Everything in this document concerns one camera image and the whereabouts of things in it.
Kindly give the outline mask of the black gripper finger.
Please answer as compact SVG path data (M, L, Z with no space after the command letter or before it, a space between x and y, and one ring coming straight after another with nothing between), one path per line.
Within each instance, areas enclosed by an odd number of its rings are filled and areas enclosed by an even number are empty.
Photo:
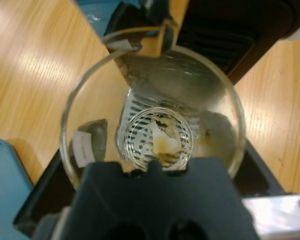
M90 163L60 234L62 240L252 240L253 220L216 158L185 170L124 173L117 162Z
M111 14L103 43L112 50L164 53L175 38L177 23L168 0L139 0L138 6L124 1Z

